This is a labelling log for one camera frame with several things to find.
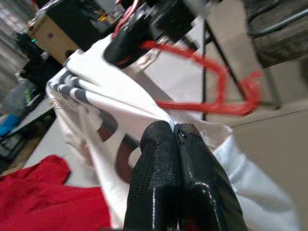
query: red wire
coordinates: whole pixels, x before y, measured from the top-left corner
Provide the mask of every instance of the red wire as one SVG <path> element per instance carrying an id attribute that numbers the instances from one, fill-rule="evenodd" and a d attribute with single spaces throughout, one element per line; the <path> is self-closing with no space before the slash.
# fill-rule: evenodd
<path id="1" fill-rule="evenodd" d="M 128 21 L 128 19 L 135 13 L 137 10 L 141 0 L 134 0 L 132 6 L 129 8 L 129 12 L 124 14 L 124 17 L 120 20 L 120 22 L 116 25 L 115 31 L 112 34 L 112 38 L 118 35 L 122 26 Z"/>
<path id="2" fill-rule="evenodd" d="M 202 65 L 203 67 L 212 70 L 218 75 L 217 93 L 215 103 L 177 103 L 159 101 L 157 104 L 162 108 L 176 109 L 176 110 L 189 110 L 200 111 L 208 113 L 219 113 L 243 116 L 253 112 L 260 101 L 259 85 L 252 80 L 253 77 L 261 76 L 261 72 L 254 72 L 249 77 L 241 81 L 241 86 L 246 90 L 246 102 L 243 104 L 224 104 L 224 94 L 226 93 L 226 76 L 228 74 L 227 69 L 219 65 L 213 60 L 209 60 L 204 56 L 200 56 L 194 53 L 194 51 L 184 50 L 174 46 L 166 44 L 158 44 L 155 41 L 144 42 L 140 48 L 150 50 L 152 48 L 167 51 L 173 54 L 177 54 L 187 59 Z"/>

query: red fabric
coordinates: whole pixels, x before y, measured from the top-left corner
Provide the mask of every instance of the red fabric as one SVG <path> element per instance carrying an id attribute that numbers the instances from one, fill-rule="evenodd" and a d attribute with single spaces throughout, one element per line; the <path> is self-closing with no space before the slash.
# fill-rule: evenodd
<path id="1" fill-rule="evenodd" d="M 0 177 L 0 231 L 99 231 L 110 227 L 99 187 L 62 185 L 66 162 L 48 156 L 39 164 Z"/>

